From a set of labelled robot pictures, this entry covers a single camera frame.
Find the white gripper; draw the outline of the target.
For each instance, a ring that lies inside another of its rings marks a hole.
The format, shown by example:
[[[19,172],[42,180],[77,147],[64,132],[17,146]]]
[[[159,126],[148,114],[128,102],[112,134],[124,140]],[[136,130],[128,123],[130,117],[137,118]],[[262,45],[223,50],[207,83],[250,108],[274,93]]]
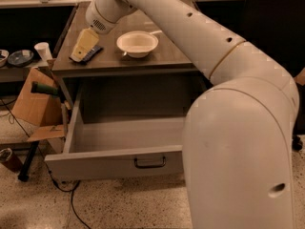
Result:
[[[90,27],[79,33],[70,59],[85,61],[99,41],[97,33],[109,33],[122,17],[135,11],[135,7],[121,0],[92,0],[85,15]]]

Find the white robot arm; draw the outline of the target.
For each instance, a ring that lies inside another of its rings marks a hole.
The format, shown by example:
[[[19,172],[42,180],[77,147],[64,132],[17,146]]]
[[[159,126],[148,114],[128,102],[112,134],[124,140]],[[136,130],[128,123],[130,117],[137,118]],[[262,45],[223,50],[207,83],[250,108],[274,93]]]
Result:
[[[92,0],[86,20],[107,33],[135,10],[213,84],[184,125],[193,228],[294,229],[294,79],[253,44],[179,0]]]

